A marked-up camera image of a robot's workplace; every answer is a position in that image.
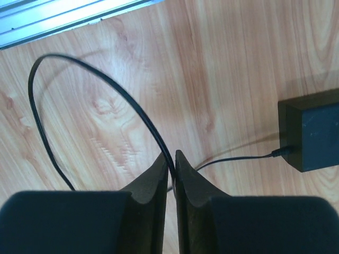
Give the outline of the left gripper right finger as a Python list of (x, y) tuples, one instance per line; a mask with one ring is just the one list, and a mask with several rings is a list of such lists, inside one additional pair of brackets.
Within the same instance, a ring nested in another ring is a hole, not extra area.
[(175, 155), (180, 253), (338, 253), (338, 214), (316, 196), (230, 196)]

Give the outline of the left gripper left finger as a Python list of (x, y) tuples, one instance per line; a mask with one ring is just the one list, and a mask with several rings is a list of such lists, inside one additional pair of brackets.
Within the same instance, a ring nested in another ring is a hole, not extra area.
[(163, 155), (116, 191), (22, 191), (1, 208), (1, 253), (161, 253)]

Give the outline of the black network switch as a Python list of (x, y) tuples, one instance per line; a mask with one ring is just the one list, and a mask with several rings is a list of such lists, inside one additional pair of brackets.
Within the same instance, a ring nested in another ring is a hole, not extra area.
[(284, 160), (299, 172), (338, 165), (338, 89), (278, 102)]

